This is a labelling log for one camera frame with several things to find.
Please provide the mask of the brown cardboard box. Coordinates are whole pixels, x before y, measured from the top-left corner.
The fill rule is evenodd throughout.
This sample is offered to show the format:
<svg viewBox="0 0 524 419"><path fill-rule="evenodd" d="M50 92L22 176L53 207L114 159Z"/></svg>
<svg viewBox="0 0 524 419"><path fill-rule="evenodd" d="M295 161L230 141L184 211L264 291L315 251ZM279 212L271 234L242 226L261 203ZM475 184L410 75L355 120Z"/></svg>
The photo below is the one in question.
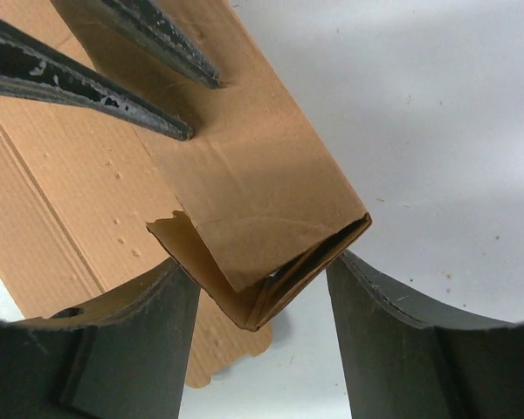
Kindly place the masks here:
<svg viewBox="0 0 524 419"><path fill-rule="evenodd" d="M49 318L162 261L200 285L186 384L262 354L270 320L369 226L353 187L225 1L161 9L220 69L188 81L76 1L0 1L0 19L193 126L170 138L88 109L0 97L0 279Z"/></svg>

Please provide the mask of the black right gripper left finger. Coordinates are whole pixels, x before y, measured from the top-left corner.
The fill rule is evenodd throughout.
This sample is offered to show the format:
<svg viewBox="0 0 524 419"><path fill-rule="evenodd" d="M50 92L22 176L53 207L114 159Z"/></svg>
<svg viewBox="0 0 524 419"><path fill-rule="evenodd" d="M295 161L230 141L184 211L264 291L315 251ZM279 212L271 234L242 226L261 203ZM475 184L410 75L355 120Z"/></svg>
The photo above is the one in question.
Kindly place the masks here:
<svg viewBox="0 0 524 419"><path fill-rule="evenodd" d="M49 319L0 320L0 418L176 418L199 300L172 260Z"/></svg>

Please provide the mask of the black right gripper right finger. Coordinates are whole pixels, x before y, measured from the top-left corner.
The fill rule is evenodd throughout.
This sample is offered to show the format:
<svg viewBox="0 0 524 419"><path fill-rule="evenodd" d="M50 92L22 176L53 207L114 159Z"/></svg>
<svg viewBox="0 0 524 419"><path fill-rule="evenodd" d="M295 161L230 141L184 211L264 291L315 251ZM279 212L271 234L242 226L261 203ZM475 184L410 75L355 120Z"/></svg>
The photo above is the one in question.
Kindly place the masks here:
<svg viewBox="0 0 524 419"><path fill-rule="evenodd" d="M448 306L350 251L326 274L354 418L524 418L524 321Z"/></svg>

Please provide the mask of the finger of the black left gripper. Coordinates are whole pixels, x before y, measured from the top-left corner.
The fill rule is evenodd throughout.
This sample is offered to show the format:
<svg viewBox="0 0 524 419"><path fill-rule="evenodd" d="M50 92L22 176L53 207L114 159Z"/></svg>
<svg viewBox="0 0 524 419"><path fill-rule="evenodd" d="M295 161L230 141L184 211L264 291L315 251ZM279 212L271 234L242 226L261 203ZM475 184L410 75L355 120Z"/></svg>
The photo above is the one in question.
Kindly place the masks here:
<svg viewBox="0 0 524 419"><path fill-rule="evenodd" d="M218 69L153 1L101 1L107 24L187 79L220 87Z"/></svg>
<svg viewBox="0 0 524 419"><path fill-rule="evenodd" d="M187 141L192 127L0 19L0 96L78 106Z"/></svg>

